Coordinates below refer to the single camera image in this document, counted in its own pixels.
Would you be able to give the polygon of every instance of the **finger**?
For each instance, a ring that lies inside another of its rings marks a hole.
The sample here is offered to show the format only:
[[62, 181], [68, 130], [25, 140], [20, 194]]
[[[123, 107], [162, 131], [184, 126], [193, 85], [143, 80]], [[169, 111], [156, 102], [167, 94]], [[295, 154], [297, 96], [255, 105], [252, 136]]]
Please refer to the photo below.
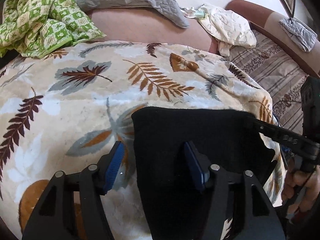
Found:
[[300, 207], [300, 211], [301, 212], [306, 212], [308, 210], [310, 210], [313, 206], [313, 204], [315, 203], [316, 200], [310, 201], [306, 198], [303, 198], [303, 200], [301, 201], [299, 207]]
[[293, 174], [290, 172], [287, 172], [285, 179], [284, 179], [284, 184], [289, 185], [290, 187], [294, 187], [296, 183], [293, 180]]
[[317, 199], [319, 192], [320, 192], [320, 168], [317, 167], [317, 170], [315, 173], [312, 174], [307, 185], [307, 191], [304, 196], [304, 199], [308, 202], [314, 203], [314, 201]]
[[282, 201], [286, 201], [288, 199], [287, 195], [283, 192], [283, 190], [281, 192], [281, 199]]
[[285, 194], [287, 198], [292, 198], [294, 195], [294, 189], [293, 187], [285, 184], [282, 193]]
[[291, 158], [289, 161], [288, 161], [288, 172], [292, 172], [294, 169], [294, 159]]
[[[305, 173], [303, 171], [296, 171], [293, 175], [293, 182], [297, 184], [298, 186], [302, 186], [306, 180], [309, 178], [310, 173]], [[307, 183], [304, 185], [305, 187], [313, 187], [314, 180], [315, 180], [316, 174], [313, 173], [310, 177], [310, 179], [307, 181]]]
[[293, 214], [298, 209], [300, 203], [294, 203], [288, 207], [287, 214]]

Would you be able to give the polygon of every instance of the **leaf-patterned blanket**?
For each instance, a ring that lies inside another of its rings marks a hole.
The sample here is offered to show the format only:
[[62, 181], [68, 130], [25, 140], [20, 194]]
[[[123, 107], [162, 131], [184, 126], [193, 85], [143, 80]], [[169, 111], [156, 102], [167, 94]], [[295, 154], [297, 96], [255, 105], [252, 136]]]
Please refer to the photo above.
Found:
[[74, 0], [7, 0], [0, 25], [0, 57], [16, 49], [42, 58], [62, 46], [105, 36]]
[[[56, 171], [79, 172], [120, 140], [126, 152], [102, 197], [106, 216], [116, 240], [151, 239], [133, 152], [131, 114], [142, 107], [232, 108], [274, 122], [271, 97], [253, 79], [182, 45], [81, 43], [43, 59], [17, 57], [0, 72], [0, 91], [0, 216], [18, 238]], [[278, 160], [264, 187], [274, 202], [284, 167], [279, 145], [261, 137]]]

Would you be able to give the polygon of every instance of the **fern leaf print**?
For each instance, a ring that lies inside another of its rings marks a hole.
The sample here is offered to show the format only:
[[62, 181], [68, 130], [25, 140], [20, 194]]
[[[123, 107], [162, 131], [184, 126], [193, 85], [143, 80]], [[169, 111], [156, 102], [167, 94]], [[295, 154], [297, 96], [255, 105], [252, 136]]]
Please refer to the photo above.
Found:
[[250, 84], [245, 77], [242, 74], [242, 71], [240, 69], [238, 69], [236, 67], [236, 65], [234, 65], [232, 62], [230, 62], [230, 66], [228, 68], [228, 70], [240, 81], [242, 81], [243, 83], [247, 84], [248, 86], [252, 87], [252, 88], [256, 88], [256, 89], [260, 89], [258, 87], [255, 87], [254, 85]]
[[257, 100], [253, 100], [253, 101], [249, 101], [249, 103], [258, 103], [258, 104], [260, 104], [259, 119], [261, 121], [274, 124], [273, 118], [272, 118], [272, 113], [271, 113], [271, 110], [269, 109], [269, 107], [270, 107], [269, 100], [266, 99], [266, 98], [267, 97], [264, 96], [263, 99], [262, 99], [262, 102], [257, 101]]
[[85, 50], [82, 50], [79, 53], [79, 56], [85, 58], [88, 53], [90, 53], [91, 51], [93, 51], [95, 49], [102, 49], [102, 48], [107, 48], [107, 47], [112, 47], [112, 48], [127, 47], [127, 46], [132, 46], [134, 44], [136, 44], [136, 43], [133, 43], [133, 42], [118, 42], [118, 43], [98, 44], [98, 45], [95, 45], [95, 46], [93, 46], [91, 48], [87, 48]]
[[161, 43], [151, 43], [147, 45], [147, 53], [150, 54], [152, 57], [157, 57], [155, 55], [155, 48], [160, 47]]
[[4, 74], [5, 74], [6, 71], [7, 71], [7, 68], [5, 68], [5, 70], [3, 70], [3, 71], [0, 73], [0, 78], [1, 78], [2, 76], [4, 76]]
[[34, 120], [34, 113], [38, 113], [38, 106], [42, 105], [40, 99], [43, 96], [37, 96], [33, 88], [32, 90], [34, 97], [23, 100], [23, 104], [20, 105], [21, 108], [18, 109], [19, 113], [9, 120], [11, 124], [7, 128], [8, 131], [3, 135], [4, 141], [0, 144], [0, 181], [2, 181], [3, 166], [10, 159], [11, 152], [14, 152], [14, 144], [19, 146], [20, 135], [24, 137], [24, 128], [30, 130], [29, 120]]
[[154, 89], [156, 89], [158, 97], [163, 94], [168, 101], [170, 101], [170, 95], [173, 97], [188, 95], [187, 91], [193, 90], [194, 87], [186, 87], [178, 84], [177, 82], [169, 79], [163, 72], [159, 72], [159, 68], [149, 62], [134, 63], [130, 60], [123, 59], [124, 61], [133, 64], [129, 68], [127, 74], [129, 80], [132, 79], [132, 84], [140, 83], [140, 91], [148, 87], [148, 95], [151, 95]]
[[68, 55], [68, 52], [65, 51], [65, 49], [58, 49], [50, 54], [48, 54], [43, 60], [53, 57], [54, 59], [59, 57], [62, 58], [64, 56]]
[[206, 88], [209, 95], [218, 101], [221, 101], [216, 93], [217, 88], [219, 85], [227, 85], [229, 78], [224, 75], [211, 75], [210, 78], [207, 78]]

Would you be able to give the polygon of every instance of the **striped fabric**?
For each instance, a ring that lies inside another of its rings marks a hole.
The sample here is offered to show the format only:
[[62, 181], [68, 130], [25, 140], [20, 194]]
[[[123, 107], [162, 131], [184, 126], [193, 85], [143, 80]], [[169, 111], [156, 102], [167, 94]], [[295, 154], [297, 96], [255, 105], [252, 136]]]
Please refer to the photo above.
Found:
[[280, 126], [302, 134], [300, 88], [308, 75], [271, 39], [253, 30], [254, 49], [233, 46], [227, 60], [250, 75], [270, 93]]

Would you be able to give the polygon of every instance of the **bed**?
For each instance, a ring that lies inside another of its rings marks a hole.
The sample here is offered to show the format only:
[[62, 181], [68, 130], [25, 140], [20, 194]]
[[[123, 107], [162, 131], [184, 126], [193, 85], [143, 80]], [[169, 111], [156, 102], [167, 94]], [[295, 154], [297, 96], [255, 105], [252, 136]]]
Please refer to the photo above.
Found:
[[[277, 124], [270, 94], [217, 55], [217, 42], [196, 20], [182, 29], [150, 8], [88, 15], [106, 37], [41, 59], [18, 56], [0, 71], [0, 216], [18, 239], [52, 175], [96, 163], [116, 140], [126, 153], [114, 188], [102, 197], [106, 217], [116, 240], [151, 239], [136, 182], [131, 114], [138, 109], [231, 108]], [[264, 186], [275, 203], [284, 164], [279, 145], [261, 139], [278, 161]], [[79, 201], [75, 208], [84, 238]]]

